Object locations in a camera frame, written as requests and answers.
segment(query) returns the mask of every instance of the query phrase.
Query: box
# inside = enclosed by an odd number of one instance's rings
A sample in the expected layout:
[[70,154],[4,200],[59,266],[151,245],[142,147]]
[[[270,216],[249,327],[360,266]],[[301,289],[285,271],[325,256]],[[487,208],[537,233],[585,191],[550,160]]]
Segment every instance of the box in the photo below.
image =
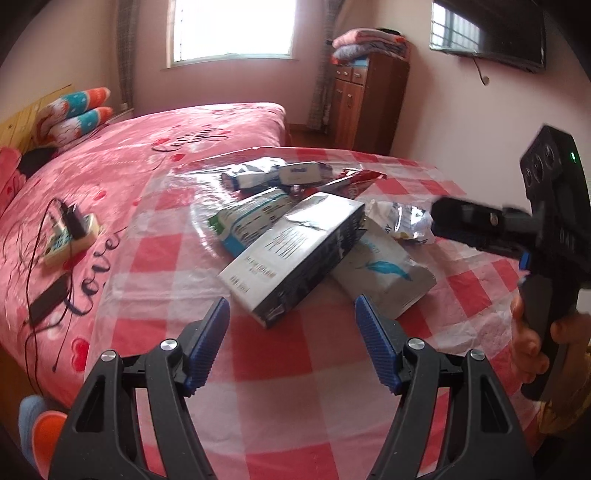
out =
[[295,307],[357,241],[364,204],[330,193],[302,200],[219,278],[265,327]]
[[208,222],[224,247],[237,257],[295,204],[283,190],[272,188],[224,207]]
[[365,295],[381,315],[395,320],[437,280],[376,222],[366,219],[364,228],[364,236],[331,275],[352,300]]
[[314,185],[331,180],[332,167],[319,161],[291,163],[279,167],[279,181],[282,185]]

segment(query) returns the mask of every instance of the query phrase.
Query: snack package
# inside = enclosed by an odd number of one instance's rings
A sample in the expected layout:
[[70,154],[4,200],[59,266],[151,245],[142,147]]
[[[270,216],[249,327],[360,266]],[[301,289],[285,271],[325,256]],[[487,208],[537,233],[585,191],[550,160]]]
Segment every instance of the snack package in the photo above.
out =
[[431,214],[422,208],[372,200],[365,212],[368,218],[374,220],[388,235],[397,240],[410,240],[421,244],[435,241],[431,233],[433,219]]
[[295,307],[351,250],[365,205],[330,193],[302,200],[218,278],[265,327]]
[[347,168],[343,175],[338,179],[319,187],[300,188],[299,192],[294,192],[294,195],[299,195],[299,198],[304,199],[315,193],[325,192],[348,199],[354,199],[367,190],[376,180],[386,178],[388,178],[388,176],[385,173],[380,173],[378,171],[354,170],[352,168]]
[[279,169],[282,185],[314,185],[333,180],[332,167],[319,161],[290,163]]
[[366,295],[381,314],[394,320],[437,281],[376,222],[367,218],[364,228],[367,230],[364,236],[331,275],[351,300]]
[[234,165],[222,173],[222,184],[229,190],[253,189],[279,185],[279,168],[286,165],[282,158],[262,157]]
[[283,190],[268,189],[223,208],[209,219],[209,225],[224,247],[237,257],[296,203]]

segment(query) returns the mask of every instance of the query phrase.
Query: cabinet drawer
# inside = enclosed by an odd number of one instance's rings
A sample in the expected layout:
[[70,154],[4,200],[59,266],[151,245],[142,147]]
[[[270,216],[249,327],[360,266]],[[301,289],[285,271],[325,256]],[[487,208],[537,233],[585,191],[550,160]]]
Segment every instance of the cabinet drawer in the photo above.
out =
[[337,67],[335,69],[335,78],[341,80],[351,81],[353,68],[352,67]]
[[368,69],[354,68],[351,73],[351,82],[365,85],[365,79],[368,75]]

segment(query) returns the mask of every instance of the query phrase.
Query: floor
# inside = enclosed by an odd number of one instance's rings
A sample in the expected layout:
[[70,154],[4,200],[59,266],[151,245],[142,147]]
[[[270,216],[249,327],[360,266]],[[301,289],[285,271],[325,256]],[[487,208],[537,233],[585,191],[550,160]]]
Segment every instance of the floor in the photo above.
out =
[[290,128],[291,142],[294,147],[332,148],[328,135],[314,130]]
[[0,424],[12,439],[18,442],[18,407],[21,400],[33,395],[27,374],[6,351],[0,347]]

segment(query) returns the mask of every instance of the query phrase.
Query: teal feather print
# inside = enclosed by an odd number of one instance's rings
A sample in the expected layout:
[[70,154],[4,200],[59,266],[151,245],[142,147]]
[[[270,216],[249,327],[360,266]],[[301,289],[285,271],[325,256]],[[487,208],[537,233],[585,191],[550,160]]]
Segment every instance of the teal feather print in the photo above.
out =
[[372,263],[366,263],[365,268],[368,270],[372,270],[377,273],[383,274],[395,274],[400,275],[404,280],[412,281],[410,275],[407,274],[402,268],[397,266],[397,264],[385,262],[385,261],[378,261]]

